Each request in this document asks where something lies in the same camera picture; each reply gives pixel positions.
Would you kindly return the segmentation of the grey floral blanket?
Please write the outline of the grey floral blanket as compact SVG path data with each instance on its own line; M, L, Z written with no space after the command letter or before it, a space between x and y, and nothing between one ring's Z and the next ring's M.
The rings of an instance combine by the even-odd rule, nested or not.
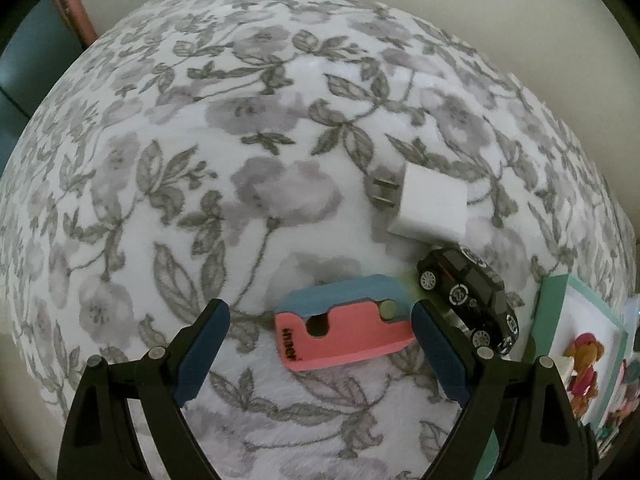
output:
M417 346L292 373L273 313L294 289L386 274L376 181L416 164L469 188L465 244L527 327L570 273L613 310L634 228L570 127L448 32L358 0L150 0L53 86L1 178L1 290L66 421L90 356L140 358L212 298L230 333L186 421L226 479L416 479L457 417Z

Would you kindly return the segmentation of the teal white box tray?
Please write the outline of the teal white box tray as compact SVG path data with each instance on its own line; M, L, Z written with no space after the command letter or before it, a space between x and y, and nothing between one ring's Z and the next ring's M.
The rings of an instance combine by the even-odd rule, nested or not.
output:
M523 358L526 362L548 356L565 387L572 376L574 360L565 349L582 333L593 333L604 345L604 356L596 364L599 394L578 422L598 432L611 411L614 392L622 382L631 334L623 315L573 274L544 278L539 289L532 326Z

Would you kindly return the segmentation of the brown pink puppy figurine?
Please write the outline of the brown pink puppy figurine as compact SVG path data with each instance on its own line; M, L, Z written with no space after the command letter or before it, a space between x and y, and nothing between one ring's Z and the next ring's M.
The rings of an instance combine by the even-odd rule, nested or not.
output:
M574 360L567 393L576 419L587 413L591 401L599 394L596 364L604 352L604 345L593 333L580 334L564 351L564 356Z

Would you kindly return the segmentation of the white power adapter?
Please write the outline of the white power adapter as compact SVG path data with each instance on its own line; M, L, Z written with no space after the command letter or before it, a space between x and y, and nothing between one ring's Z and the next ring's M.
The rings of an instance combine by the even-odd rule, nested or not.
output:
M382 195L373 200L390 210L387 231L420 242L459 243L468 218L468 185L441 172L406 162L399 176L376 177Z

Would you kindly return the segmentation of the black toy car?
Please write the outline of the black toy car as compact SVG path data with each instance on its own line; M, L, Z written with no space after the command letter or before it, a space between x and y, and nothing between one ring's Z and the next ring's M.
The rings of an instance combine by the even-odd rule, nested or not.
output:
M431 250L416 270L420 289L444 300L475 348L510 353L520 336L518 317L504 281L488 263L469 247L448 244Z

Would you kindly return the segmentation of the pink wooden furniture edge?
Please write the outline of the pink wooden furniture edge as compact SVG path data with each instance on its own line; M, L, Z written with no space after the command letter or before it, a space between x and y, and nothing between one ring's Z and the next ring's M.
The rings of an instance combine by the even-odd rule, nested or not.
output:
M65 26L74 34L83 49L99 37L82 0L52 0Z

